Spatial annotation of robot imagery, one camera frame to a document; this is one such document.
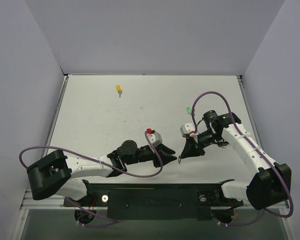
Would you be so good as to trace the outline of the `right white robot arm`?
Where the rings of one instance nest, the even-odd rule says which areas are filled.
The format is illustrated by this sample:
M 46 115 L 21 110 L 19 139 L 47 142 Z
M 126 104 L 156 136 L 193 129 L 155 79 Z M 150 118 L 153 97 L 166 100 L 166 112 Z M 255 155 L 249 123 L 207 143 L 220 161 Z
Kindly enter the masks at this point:
M 202 120 L 206 131 L 197 133 L 193 123 L 180 127 L 185 145 L 179 159 L 199 157 L 211 145 L 230 145 L 241 158 L 252 179 L 250 182 L 229 180 L 213 192 L 220 205 L 230 199 L 248 201 L 256 210 L 287 201 L 291 189 L 292 171 L 287 164 L 279 164 L 250 137 L 241 120 L 234 113 L 218 115 L 206 112 Z

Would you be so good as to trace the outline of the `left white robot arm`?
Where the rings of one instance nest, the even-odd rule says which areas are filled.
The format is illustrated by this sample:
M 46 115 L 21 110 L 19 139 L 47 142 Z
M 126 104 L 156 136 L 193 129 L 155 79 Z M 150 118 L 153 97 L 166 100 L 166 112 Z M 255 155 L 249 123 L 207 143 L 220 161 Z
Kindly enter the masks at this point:
M 67 156 L 64 150 L 56 149 L 26 169 L 32 198 L 38 201 L 58 195 L 87 206 L 94 196 L 87 177 L 118 177 L 127 172 L 128 165 L 144 162 L 162 169 L 177 159 L 175 151 L 161 140 L 152 137 L 150 141 L 154 145 L 138 147 L 133 140 L 126 140 L 111 153 L 90 159 L 77 154 Z

